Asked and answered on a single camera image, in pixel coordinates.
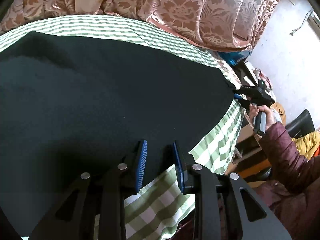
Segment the black mat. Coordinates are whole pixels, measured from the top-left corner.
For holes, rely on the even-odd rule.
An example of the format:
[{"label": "black mat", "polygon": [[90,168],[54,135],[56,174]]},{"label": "black mat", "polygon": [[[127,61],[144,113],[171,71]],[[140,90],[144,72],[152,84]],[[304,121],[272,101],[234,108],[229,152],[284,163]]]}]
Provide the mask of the black mat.
[{"label": "black mat", "polygon": [[28,236],[82,172],[148,141],[144,185],[223,117],[221,71],[129,42],[31,32],[0,54],[0,206]]}]

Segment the hand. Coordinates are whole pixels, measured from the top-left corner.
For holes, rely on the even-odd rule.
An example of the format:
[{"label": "hand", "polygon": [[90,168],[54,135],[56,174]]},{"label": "hand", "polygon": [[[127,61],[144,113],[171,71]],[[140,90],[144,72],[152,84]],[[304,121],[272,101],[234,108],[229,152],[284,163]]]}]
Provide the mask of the hand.
[{"label": "hand", "polygon": [[271,125],[276,123],[275,118],[273,116],[272,110],[267,107],[266,105],[263,106],[253,106],[250,104],[250,111],[249,111],[249,118],[251,123],[253,123],[253,118],[258,115],[259,111],[265,112],[266,113],[266,130],[270,128]]}]

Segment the checkered fabric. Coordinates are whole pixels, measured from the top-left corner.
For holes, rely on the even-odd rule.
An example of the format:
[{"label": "checkered fabric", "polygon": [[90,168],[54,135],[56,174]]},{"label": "checkered fabric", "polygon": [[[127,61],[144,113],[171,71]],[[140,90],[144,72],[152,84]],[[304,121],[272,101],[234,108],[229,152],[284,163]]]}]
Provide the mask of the checkered fabric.
[{"label": "checkered fabric", "polygon": [[[0,52],[30,31],[58,36],[113,39],[161,49],[188,60],[217,67],[237,88],[240,86],[234,75],[226,71],[228,65],[225,62],[221,66],[221,62],[218,63],[207,50],[195,47],[145,22],[107,15],[49,18],[26,24],[0,36]],[[222,174],[231,161],[241,118],[240,105],[233,100],[220,122],[190,151],[196,162],[205,165],[212,172]],[[175,169],[171,166],[142,188],[139,194],[125,200],[127,239],[168,239],[174,235],[178,223],[194,206],[195,196],[180,193]],[[96,217],[95,226],[97,239],[99,216]]]}]

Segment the black chair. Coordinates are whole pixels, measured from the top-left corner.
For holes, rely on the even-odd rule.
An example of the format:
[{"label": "black chair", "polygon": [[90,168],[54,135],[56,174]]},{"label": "black chair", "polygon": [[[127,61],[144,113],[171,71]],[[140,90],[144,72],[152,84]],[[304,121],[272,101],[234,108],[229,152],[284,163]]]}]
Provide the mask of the black chair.
[{"label": "black chair", "polygon": [[[296,138],[296,139],[301,138],[307,135],[308,133],[315,131],[315,127],[314,127],[311,115],[307,109],[303,110],[303,112],[291,123],[287,124],[285,128],[288,131],[290,137]],[[269,167],[269,168],[263,169],[257,174],[248,176],[244,180],[246,182],[265,181],[265,180],[271,179],[271,177],[272,177],[272,167]]]}]

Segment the cylindrical handle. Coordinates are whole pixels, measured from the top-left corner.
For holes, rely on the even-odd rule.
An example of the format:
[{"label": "cylindrical handle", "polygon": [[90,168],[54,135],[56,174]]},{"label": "cylindrical handle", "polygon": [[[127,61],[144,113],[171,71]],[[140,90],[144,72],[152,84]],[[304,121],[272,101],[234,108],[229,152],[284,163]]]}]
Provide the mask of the cylindrical handle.
[{"label": "cylindrical handle", "polygon": [[265,136],[266,135],[266,113],[260,112],[258,115],[253,119],[253,132],[260,135]]}]

